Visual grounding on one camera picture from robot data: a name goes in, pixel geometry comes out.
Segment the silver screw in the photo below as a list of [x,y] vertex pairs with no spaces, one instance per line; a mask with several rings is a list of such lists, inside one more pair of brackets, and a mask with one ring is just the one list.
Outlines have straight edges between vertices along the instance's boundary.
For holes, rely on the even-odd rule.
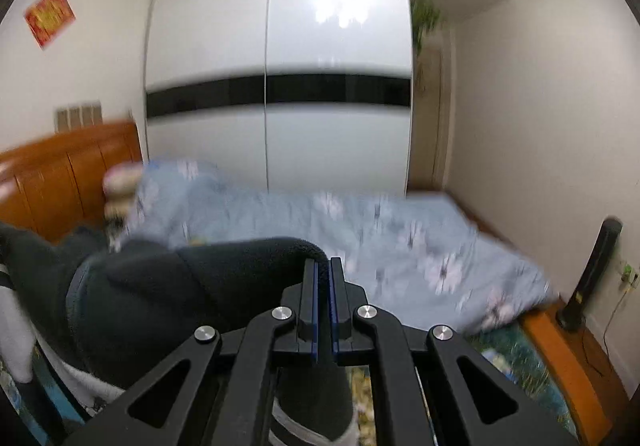
[[202,325],[193,333],[199,343],[209,343],[216,337],[216,330],[211,325]]
[[436,340],[447,341],[450,340],[452,336],[453,331],[446,325],[436,325],[436,327],[433,328],[433,337],[436,338]]
[[361,318],[373,318],[376,314],[378,314],[378,309],[372,305],[361,305],[358,307],[358,316]]
[[289,307],[280,306],[271,311],[271,316],[276,318],[276,320],[288,320],[292,314],[293,311]]

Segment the red wall decoration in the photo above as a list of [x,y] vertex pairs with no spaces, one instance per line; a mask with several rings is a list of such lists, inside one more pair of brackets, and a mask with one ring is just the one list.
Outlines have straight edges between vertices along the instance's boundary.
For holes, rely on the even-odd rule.
[[25,11],[24,19],[40,47],[44,48],[76,16],[66,0],[40,0]]

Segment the wardrobe door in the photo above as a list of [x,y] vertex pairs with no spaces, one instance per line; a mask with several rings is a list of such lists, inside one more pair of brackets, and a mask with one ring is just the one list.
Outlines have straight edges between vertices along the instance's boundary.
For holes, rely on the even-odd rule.
[[154,0],[146,55],[151,159],[202,159],[266,187],[267,0]]
[[269,0],[270,189],[404,194],[409,0]]

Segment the gray floral blanket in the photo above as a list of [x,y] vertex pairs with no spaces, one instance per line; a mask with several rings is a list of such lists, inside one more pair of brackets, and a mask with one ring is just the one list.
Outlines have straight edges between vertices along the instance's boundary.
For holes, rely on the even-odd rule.
[[150,163],[114,245],[132,237],[180,248],[284,236],[340,257],[370,303],[425,330],[489,330],[557,296],[540,269],[479,233],[444,194],[257,191],[201,162]]

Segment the green plant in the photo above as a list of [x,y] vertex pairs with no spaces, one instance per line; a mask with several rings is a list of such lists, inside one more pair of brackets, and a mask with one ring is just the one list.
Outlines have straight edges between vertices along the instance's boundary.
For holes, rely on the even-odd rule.
[[442,12],[432,0],[410,0],[411,37],[415,54],[422,51],[422,36],[432,32],[442,20]]

